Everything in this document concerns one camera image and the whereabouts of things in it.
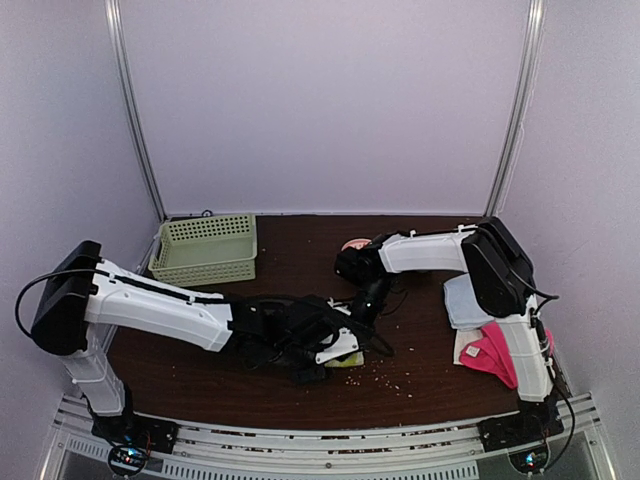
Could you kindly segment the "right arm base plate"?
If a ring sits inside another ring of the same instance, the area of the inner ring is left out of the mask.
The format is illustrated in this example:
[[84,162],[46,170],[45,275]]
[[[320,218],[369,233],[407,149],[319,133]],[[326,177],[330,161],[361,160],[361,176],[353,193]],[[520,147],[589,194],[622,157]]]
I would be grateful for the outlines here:
[[544,423],[536,415],[492,417],[478,425],[485,452],[506,450],[511,467],[521,474],[541,474],[551,463],[549,439],[564,432],[561,420]]

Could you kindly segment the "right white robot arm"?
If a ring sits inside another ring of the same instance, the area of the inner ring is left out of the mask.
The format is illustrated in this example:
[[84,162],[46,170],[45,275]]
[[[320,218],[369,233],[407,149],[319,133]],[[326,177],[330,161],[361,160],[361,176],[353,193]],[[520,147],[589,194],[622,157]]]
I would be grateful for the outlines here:
[[483,313],[504,340],[519,396],[513,433],[530,442],[550,426],[558,394],[551,339],[539,312],[554,297],[536,287],[532,261],[499,218],[440,232],[382,234],[361,248],[342,249],[334,270],[361,290],[353,311],[363,323],[374,322],[374,309],[385,301],[395,277],[455,273],[444,290],[449,316],[472,319]]

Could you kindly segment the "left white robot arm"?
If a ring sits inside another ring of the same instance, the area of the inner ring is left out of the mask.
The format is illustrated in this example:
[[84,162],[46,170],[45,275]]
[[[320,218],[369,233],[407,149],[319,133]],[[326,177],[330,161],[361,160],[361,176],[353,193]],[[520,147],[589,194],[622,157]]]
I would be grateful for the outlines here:
[[393,353],[372,319],[359,318],[340,302],[314,295],[246,297],[188,290],[119,267],[90,240],[20,290],[14,318],[39,349],[61,359],[90,411],[123,444],[137,442],[144,424],[95,337],[99,325],[230,353],[248,369],[278,365],[292,371],[297,383],[320,381],[330,362],[363,350]]

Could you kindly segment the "green lemon pattern towel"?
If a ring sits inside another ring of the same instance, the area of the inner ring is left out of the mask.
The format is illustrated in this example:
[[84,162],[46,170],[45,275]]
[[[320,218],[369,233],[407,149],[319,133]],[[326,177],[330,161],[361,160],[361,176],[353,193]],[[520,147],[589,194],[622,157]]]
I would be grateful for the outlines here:
[[364,365],[364,354],[362,352],[354,352],[344,358],[336,358],[324,364],[327,368],[354,368]]

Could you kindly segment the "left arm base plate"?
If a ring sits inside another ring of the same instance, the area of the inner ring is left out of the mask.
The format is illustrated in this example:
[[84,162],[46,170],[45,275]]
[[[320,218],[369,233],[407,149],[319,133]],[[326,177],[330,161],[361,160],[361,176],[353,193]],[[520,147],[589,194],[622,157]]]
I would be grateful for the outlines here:
[[131,416],[93,415],[91,433],[109,444],[107,465],[120,477],[140,474],[154,452],[173,452],[179,426],[177,423],[133,413]]

